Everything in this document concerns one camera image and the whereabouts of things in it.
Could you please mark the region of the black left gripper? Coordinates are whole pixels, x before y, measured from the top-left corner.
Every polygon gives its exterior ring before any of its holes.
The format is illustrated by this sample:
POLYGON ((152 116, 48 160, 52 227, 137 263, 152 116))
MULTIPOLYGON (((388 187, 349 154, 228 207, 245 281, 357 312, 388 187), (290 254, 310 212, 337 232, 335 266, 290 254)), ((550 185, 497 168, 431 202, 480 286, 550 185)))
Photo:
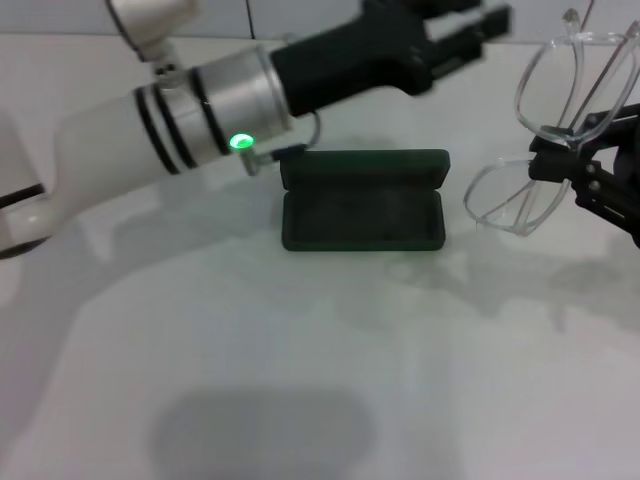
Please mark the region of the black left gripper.
MULTIPOLYGON (((437 42, 483 43, 508 34, 512 8, 505 4, 465 4, 428 20, 437 42)), ((483 58, 476 44, 451 54, 431 70, 433 43, 422 18, 396 1, 365 1, 361 12, 334 29, 270 54, 294 117, 333 105, 378 87, 416 96, 434 76, 449 76, 483 58)))

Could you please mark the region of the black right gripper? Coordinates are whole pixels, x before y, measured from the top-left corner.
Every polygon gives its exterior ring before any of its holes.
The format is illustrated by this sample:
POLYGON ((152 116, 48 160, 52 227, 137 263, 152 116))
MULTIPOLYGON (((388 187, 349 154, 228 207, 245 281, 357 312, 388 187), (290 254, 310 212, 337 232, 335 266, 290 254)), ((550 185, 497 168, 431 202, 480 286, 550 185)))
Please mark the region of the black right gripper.
POLYGON ((590 113, 579 133, 578 153, 539 147, 528 167, 533 180, 563 183, 576 194, 575 203, 639 242, 639 104, 617 111, 590 113), (614 169, 606 170, 595 159, 600 150, 618 148, 614 169))

